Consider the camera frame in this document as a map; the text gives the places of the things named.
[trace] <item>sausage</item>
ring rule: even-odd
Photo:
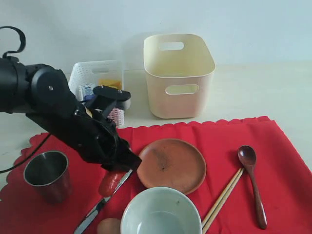
[[[109,197],[113,195],[118,183],[125,174],[126,172],[120,171],[108,172],[98,188],[98,193],[103,197]]]

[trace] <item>clay plate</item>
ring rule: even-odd
[[[184,194],[205,179],[206,163],[193,145],[180,139],[161,139],[146,146],[139,157],[138,177],[146,188],[169,187]]]

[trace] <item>white basket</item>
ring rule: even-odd
[[[196,117],[204,109],[215,62],[192,34],[154,35],[144,41],[150,109],[160,118]]]
[[[74,65],[68,86],[70,91],[79,99],[79,86],[89,83],[98,85],[99,79],[120,80],[123,89],[123,69],[121,61],[78,62]],[[114,108],[108,118],[112,119],[117,127],[124,124],[124,111]]]

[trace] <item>stainless steel cup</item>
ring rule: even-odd
[[[60,151],[48,151],[34,157],[24,170],[24,179],[48,203],[59,203],[72,193],[68,158]]]

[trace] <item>spoon handle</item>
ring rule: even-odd
[[[260,193],[258,190],[257,183],[255,181],[254,174],[250,174],[250,179],[252,181],[253,185],[253,195],[254,195],[254,203],[255,203],[255,210],[257,214],[257,219],[258,219],[258,224],[261,229],[266,229],[267,228],[267,217],[265,215],[265,211],[263,208],[263,204],[261,201]]]

